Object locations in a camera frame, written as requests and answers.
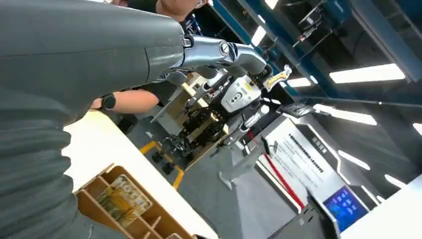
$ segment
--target person's arm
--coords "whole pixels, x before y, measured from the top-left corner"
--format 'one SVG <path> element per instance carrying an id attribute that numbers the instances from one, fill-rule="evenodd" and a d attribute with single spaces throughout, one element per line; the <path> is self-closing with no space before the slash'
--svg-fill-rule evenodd
<path id="1" fill-rule="evenodd" d="M 156 11 L 158 14 L 172 17 L 181 22 L 192 10 L 207 4 L 208 0 L 203 0 L 202 5 L 198 5 L 198 2 L 198 0 L 158 0 Z"/>
<path id="2" fill-rule="evenodd" d="M 158 104 L 158 98 L 151 92 L 145 90 L 133 90 L 125 92 L 114 92 L 116 105 L 112 111 L 122 114 L 139 114 L 152 109 Z M 91 109 L 99 109 L 102 106 L 102 100 L 96 99 Z"/>

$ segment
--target white table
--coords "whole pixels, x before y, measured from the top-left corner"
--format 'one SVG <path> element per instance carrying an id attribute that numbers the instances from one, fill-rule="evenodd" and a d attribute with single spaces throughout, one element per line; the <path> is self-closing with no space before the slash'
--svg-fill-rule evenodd
<path id="1" fill-rule="evenodd" d="M 103 113 L 88 112 L 65 131 L 72 135 L 63 150 L 72 166 L 65 172 L 73 178 L 74 188 L 99 174 L 110 164 L 124 167 L 190 234 L 218 239 L 212 228 L 195 212 L 132 142 Z"/>

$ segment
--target display board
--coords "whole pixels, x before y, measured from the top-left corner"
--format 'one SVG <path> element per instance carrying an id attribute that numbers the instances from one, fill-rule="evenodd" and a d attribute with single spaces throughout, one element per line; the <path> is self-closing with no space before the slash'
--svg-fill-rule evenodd
<path id="1" fill-rule="evenodd" d="M 323 154 L 328 152 L 324 145 L 314 137 L 307 138 L 290 119 L 264 137 L 273 151 L 273 163 L 304 204 L 308 202 L 307 189 L 324 202 L 345 186 L 325 160 Z M 259 160 L 277 178 L 266 159 L 261 156 Z"/>

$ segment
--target white robot panel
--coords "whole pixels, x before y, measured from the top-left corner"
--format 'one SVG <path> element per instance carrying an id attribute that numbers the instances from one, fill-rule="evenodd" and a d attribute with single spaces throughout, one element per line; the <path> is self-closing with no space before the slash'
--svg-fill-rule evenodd
<path id="1" fill-rule="evenodd" d="M 261 96 L 261 90 L 248 76 L 237 78 L 228 88 L 221 105 L 229 113 L 248 106 Z"/>

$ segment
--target metal stand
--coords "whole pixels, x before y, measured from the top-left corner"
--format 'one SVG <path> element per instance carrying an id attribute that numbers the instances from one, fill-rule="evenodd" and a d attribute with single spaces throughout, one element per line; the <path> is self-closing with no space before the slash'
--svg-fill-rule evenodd
<path id="1" fill-rule="evenodd" d="M 226 171 L 219 172 L 218 176 L 220 180 L 230 189 L 233 189 L 232 183 L 235 178 L 249 172 L 255 167 L 255 162 L 258 160 L 259 156 L 264 152 L 264 144 L 260 142 L 246 157 L 244 157 L 240 162 L 238 162 L 232 168 L 227 169 Z"/>

